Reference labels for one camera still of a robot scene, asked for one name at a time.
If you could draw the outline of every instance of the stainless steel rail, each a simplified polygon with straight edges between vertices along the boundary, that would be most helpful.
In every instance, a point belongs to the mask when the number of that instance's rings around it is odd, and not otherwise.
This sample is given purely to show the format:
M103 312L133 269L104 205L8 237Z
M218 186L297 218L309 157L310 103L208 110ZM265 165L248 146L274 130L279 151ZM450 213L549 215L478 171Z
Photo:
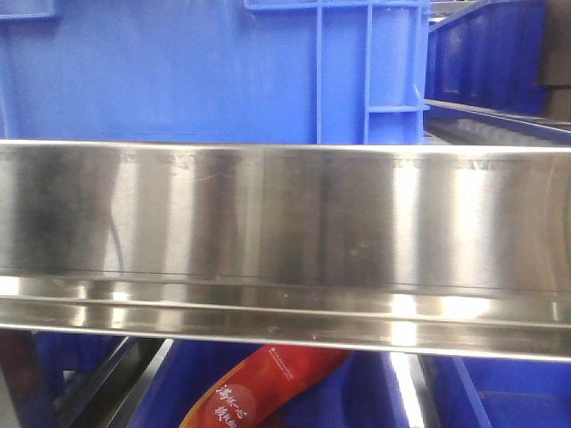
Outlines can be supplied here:
M0 325L569 359L571 149L0 144Z

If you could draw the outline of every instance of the metal rack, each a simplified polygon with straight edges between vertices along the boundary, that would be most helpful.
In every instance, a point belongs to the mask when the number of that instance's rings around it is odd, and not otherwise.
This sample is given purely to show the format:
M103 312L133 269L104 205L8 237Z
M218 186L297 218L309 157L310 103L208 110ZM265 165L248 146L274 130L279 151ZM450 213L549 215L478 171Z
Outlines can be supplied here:
M59 426L127 370L98 412L124 424L165 337L568 361L567 127L433 105L435 138L522 146L2 142L0 325L161 338L122 342Z

